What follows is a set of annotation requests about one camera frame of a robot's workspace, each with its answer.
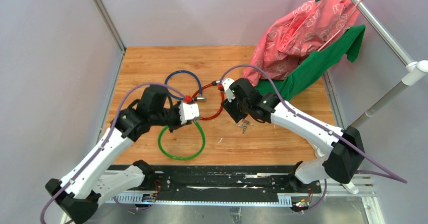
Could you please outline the silver key set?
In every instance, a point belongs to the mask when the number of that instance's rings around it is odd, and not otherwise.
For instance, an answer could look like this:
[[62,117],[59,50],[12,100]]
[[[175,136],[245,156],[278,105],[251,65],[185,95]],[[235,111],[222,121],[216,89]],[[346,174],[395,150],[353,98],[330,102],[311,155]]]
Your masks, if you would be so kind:
[[244,134],[246,132],[246,130],[248,129],[248,125],[247,124],[235,124],[236,127],[239,127],[242,129],[242,133]]
[[250,122],[250,121],[249,121],[249,120],[247,120],[247,119],[243,119],[243,120],[242,120],[242,123],[243,123],[243,124],[245,124],[245,125],[249,125],[249,126],[253,126],[253,125],[254,125],[252,122]]

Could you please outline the blue cable lock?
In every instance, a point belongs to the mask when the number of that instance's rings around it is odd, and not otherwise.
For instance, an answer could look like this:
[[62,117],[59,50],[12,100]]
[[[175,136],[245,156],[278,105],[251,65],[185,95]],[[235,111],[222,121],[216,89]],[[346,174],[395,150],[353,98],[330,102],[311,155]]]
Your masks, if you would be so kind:
[[176,86],[189,86],[193,84],[196,87],[196,94],[194,96],[189,97],[181,97],[176,93],[170,91],[170,96],[177,100],[183,100],[185,98],[192,98],[193,101],[204,102],[206,101],[206,96],[203,94],[203,87],[200,78],[193,72],[189,70],[177,70],[171,72],[166,79],[164,80],[165,84],[173,83]]

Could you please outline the red cable lock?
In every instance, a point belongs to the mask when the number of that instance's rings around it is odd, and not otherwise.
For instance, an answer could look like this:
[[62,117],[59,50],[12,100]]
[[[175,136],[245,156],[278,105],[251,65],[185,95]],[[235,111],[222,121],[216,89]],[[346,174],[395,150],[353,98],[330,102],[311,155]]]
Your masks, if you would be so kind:
[[196,91],[191,97],[199,106],[200,119],[209,121],[217,118],[223,110],[221,103],[225,100],[224,92],[215,82],[204,84],[196,80],[196,83]]

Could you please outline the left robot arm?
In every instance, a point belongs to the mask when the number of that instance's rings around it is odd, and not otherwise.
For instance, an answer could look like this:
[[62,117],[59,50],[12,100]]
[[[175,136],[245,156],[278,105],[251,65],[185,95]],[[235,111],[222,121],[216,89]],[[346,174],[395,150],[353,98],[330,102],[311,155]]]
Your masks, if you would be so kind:
[[140,87],[144,87],[141,98],[127,107],[120,103],[111,125],[90,152],[65,176],[45,184],[51,198],[42,209],[41,223],[46,222],[45,214],[52,203],[62,209],[70,222],[85,223],[101,205],[118,194],[134,187],[149,190],[154,186],[154,170],[143,160],[104,180],[101,176],[151,127],[168,127],[174,131],[198,119],[199,109],[190,96],[173,103],[172,87],[162,83],[137,85],[125,96],[129,97]]

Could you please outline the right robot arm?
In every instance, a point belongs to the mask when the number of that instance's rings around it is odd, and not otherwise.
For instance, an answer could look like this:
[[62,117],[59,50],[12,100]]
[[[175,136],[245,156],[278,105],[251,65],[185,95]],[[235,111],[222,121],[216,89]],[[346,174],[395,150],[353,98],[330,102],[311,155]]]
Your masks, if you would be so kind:
[[315,160],[298,162],[290,173],[288,185],[292,191],[302,192],[309,183],[327,178],[341,184],[351,182],[364,160],[362,139],[356,128],[342,129],[322,122],[289,103],[283,104],[271,92],[261,95],[245,78],[225,78],[221,86],[227,97],[222,106],[236,123],[251,116],[258,122],[292,131],[315,149]]

